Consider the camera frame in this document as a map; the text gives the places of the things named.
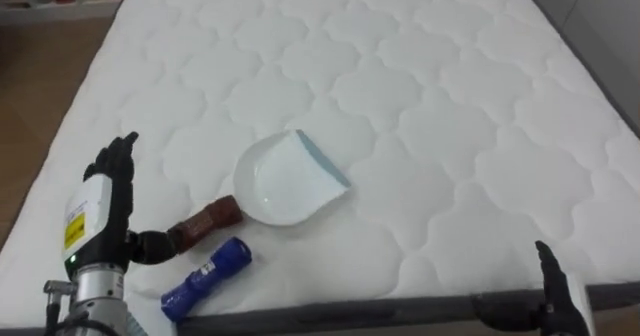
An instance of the sticker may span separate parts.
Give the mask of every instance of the sticker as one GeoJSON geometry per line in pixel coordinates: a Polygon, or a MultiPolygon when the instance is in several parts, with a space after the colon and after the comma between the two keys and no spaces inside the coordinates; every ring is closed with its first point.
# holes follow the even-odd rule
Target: sticker
{"type": "Polygon", "coordinates": [[[74,217],[78,216],[81,212],[84,211],[84,207],[86,205],[87,205],[87,201],[84,201],[80,204],[80,206],[76,207],[73,211],[69,212],[69,214],[67,214],[67,218],[65,222],[69,224],[69,222],[73,220],[74,217]]]}
{"type": "Polygon", "coordinates": [[[67,225],[67,229],[64,231],[64,249],[68,250],[82,236],[84,236],[84,212],[67,225]]]}

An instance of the quilted pattern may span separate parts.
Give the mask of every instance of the quilted pattern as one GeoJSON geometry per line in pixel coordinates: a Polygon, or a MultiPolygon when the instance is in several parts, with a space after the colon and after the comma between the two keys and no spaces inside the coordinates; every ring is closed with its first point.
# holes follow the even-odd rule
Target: quilted pattern
{"type": "Polygon", "coordinates": [[[640,280],[638,140],[530,0],[125,0],[3,250],[24,302],[2,325],[44,320],[65,202],[114,135],[141,134],[143,230],[232,192],[242,151],[294,128],[346,197],[133,267],[129,290],[157,297],[231,234],[255,263],[199,314],[533,287],[537,239],[588,282],[640,280]]]}

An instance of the yellow label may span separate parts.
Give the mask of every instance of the yellow label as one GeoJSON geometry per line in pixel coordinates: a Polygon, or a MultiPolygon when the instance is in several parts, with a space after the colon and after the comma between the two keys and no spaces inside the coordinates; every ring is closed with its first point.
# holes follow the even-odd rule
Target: yellow label
{"type": "Polygon", "coordinates": [[[64,231],[64,249],[68,250],[71,245],[84,236],[84,212],[78,214],[64,231]]]}

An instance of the robot finger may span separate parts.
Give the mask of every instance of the robot finger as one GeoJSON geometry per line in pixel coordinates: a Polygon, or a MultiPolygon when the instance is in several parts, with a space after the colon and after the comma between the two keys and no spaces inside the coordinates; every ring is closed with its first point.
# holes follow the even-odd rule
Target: robot finger
{"type": "Polygon", "coordinates": [[[117,173],[119,173],[119,166],[122,162],[120,156],[122,152],[122,144],[122,137],[116,137],[115,139],[113,139],[113,141],[111,141],[111,144],[109,145],[109,158],[107,160],[106,169],[108,170],[107,175],[109,175],[110,177],[114,177],[117,173]]]}
{"type": "Polygon", "coordinates": [[[102,148],[96,157],[95,172],[105,172],[107,160],[109,159],[109,151],[106,148],[102,148]]]}
{"type": "Polygon", "coordinates": [[[547,302],[551,302],[556,307],[572,307],[567,276],[560,269],[560,263],[554,256],[551,248],[542,241],[536,241],[538,256],[540,257],[540,267],[544,277],[545,295],[547,302]]]}
{"type": "Polygon", "coordinates": [[[127,149],[132,150],[133,149],[133,144],[136,142],[136,140],[138,139],[138,133],[135,131],[131,131],[125,138],[124,138],[124,144],[127,147],[127,149]]]}
{"type": "Polygon", "coordinates": [[[96,173],[96,164],[92,163],[87,166],[87,169],[84,170],[84,176],[82,177],[82,181],[87,181],[87,179],[96,173]]]}

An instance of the gray mattress border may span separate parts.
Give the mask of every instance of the gray mattress border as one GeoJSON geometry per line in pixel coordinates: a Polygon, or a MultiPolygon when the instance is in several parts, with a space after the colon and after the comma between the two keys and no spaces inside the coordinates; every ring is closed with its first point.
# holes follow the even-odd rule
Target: gray mattress border
{"type": "MultiPolygon", "coordinates": [[[[631,116],[622,110],[620,104],[611,96],[610,90],[598,75],[593,72],[593,69],[585,62],[581,53],[565,37],[553,19],[544,11],[538,0],[533,0],[533,2],[558,31],[565,44],[578,57],[611,106],[636,137],[640,139],[640,127],[636,126],[631,120],[631,116]]],[[[22,199],[20,210],[22,210],[26,198],[27,196],[25,195],[22,199]]],[[[633,306],[640,304],[640,281],[590,285],[587,287],[587,293],[593,311],[633,306]]],[[[482,297],[487,302],[525,302],[532,305],[538,305],[544,299],[542,290],[516,290],[469,296],[311,304],[266,311],[192,317],[178,326],[178,335],[267,335],[467,321],[476,319],[471,304],[475,297],[482,297]]],[[[40,336],[43,333],[44,328],[0,329],[0,336],[40,336]]]]}

